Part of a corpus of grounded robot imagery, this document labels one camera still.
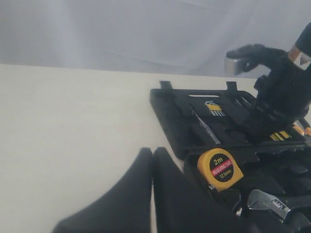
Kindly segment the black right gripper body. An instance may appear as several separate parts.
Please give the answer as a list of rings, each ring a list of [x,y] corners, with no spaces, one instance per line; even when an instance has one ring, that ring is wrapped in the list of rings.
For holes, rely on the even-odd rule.
[[[259,122],[293,122],[304,118],[311,104],[311,64],[299,67],[283,55],[255,58],[270,73],[256,80],[258,91],[252,117]]]

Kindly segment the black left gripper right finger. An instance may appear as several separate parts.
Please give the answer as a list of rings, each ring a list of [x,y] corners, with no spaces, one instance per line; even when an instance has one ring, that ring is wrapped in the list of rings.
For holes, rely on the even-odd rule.
[[[209,199],[164,147],[154,151],[154,199],[159,233],[256,233],[256,225]]]

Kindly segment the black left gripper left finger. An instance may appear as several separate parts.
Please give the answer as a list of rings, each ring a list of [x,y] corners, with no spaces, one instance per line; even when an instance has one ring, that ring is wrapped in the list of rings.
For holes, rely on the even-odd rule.
[[[98,200],[59,221],[54,233],[149,233],[153,154],[141,148],[123,177]]]

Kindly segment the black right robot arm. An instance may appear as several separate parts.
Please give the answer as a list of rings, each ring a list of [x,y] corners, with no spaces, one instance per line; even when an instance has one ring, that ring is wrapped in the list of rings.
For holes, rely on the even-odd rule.
[[[308,24],[289,51],[262,47],[258,63],[270,69],[254,85],[256,106],[271,119],[294,122],[311,104],[311,26]]]

